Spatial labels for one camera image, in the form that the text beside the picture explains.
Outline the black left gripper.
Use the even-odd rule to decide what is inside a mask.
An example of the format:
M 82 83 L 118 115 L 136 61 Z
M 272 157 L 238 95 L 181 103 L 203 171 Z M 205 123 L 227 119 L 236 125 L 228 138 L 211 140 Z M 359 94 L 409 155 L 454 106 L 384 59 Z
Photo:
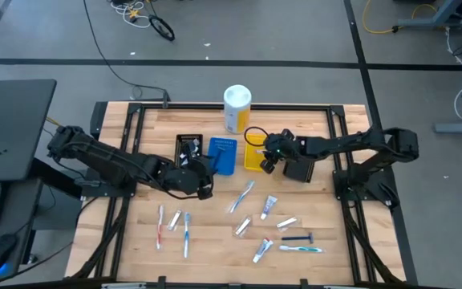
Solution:
M 209 199 L 213 196 L 213 176 L 218 173 L 218 170 L 213 168 L 210 162 L 215 160 L 215 156 L 208 156 L 202 153 L 200 157 L 194 157 L 188 165 L 182 167 L 196 174 L 198 184 L 197 196 L 200 200 Z

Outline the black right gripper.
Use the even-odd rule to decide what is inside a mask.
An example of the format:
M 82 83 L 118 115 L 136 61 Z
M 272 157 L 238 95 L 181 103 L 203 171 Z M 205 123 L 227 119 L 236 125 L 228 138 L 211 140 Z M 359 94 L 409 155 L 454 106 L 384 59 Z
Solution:
M 257 148 L 257 151 L 263 151 L 257 157 L 265 158 L 260 163 L 260 167 L 265 173 L 271 174 L 279 161 L 295 160 L 295 136 L 287 128 L 280 133 L 268 134 L 264 139 L 263 146 Z

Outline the yellow plastic basket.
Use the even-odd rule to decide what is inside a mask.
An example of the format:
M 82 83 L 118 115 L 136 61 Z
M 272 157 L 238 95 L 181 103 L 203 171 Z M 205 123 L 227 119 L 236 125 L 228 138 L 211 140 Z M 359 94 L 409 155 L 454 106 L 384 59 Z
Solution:
M 255 150 L 263 146 L 262 144 L 266 138 L 266 135 L 248 133 L 246 137 L 248 141 L 245 142 L 244 167 L 248 170 L 261 172 L 261 162 L 264 161 L 265 158 L 257 157 Z

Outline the blue plastic basket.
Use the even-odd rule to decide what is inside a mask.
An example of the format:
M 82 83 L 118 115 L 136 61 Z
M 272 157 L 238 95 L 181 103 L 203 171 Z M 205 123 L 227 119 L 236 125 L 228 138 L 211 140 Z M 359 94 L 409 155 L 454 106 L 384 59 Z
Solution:
M 229 138 L 212 137 L 209 142 L 208 156 L 216 156 L 217 146 L 225 149 L 218 163 L 218 174 L 233 175 L 237 157 L 237 141 Z

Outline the black basket with toothpaste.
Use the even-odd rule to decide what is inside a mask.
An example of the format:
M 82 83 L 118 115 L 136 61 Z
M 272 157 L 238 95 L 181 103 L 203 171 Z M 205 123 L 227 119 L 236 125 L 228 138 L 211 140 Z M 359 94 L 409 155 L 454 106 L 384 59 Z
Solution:
M 174 157 L 176 166 L 179 166 L 178 156 L 179 156 L 180 151 L 185 150 L 185 149 L 189 150 L 188 142 L 195 138 L 198 138 L 201 144 L 200 144 L 200 154 L 194 157 L 200 157 L 202 155 L 202 150 L 203 150 L 203 135 L 202 134 L 178 134 L 176 136 L 176 148 L 175 148 L 175 157 Z

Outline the black basket with toothbrushes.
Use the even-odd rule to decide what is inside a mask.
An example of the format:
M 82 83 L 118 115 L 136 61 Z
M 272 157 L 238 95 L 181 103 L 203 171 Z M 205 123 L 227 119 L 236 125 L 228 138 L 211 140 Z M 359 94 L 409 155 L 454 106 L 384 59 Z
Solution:
M 307 136 L 296 136 L 286 150 L 286 163 L 283 175 L 289 179 L 310 183 L 315 160 L 306 153 Z

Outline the white yellow wipes canister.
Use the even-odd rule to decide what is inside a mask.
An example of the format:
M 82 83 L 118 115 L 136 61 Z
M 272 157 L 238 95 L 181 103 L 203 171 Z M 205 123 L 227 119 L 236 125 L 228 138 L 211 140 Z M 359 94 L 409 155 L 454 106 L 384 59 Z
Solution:
M 251 91 L 241 84 L 228 87 L 223 95 L 225 128 L 234 134 L 245 131 L 249 124 Z

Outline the dark keyboard desk surface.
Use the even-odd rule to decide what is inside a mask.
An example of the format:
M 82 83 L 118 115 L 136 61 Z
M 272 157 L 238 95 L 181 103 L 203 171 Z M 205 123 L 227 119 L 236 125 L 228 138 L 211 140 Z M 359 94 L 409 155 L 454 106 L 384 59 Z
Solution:
M 0 237 L 13 234 L 24 224 L 26 226 L 18 232 L 17 244 L 0 269 L 0 278 L 12 275 L 22 263 L 42 189 L 43 183 L 39 179 L 34 179 L 13 182 L 6 191 L 0 214 Z

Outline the dark grey desk top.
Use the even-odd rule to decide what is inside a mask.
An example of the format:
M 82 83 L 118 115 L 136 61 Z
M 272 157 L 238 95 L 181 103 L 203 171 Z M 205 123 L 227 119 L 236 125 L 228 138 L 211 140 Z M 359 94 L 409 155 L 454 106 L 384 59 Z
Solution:
M 29 173 L 56 85 L 54 79 L 0 80 L 0 181 Z

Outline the grey stand base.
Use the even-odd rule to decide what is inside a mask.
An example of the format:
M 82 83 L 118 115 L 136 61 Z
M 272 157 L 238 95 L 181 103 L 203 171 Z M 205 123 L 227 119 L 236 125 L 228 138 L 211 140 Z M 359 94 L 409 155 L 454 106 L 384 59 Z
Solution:
M 400 19 L 397 28 L 462 28 L 462 0 L 444 0 L 431 18 Z

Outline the black table corner bracket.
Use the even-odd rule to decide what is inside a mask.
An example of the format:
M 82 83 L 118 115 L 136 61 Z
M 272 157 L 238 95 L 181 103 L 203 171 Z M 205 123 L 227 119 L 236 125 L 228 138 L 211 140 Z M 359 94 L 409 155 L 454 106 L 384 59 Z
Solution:
M 90 134 L 96 140 L 99 139 L 101 129 L 103 127 L 103 120 L 107 110 L 107 102 L 96 102 L 91 114 L 90 119 Z

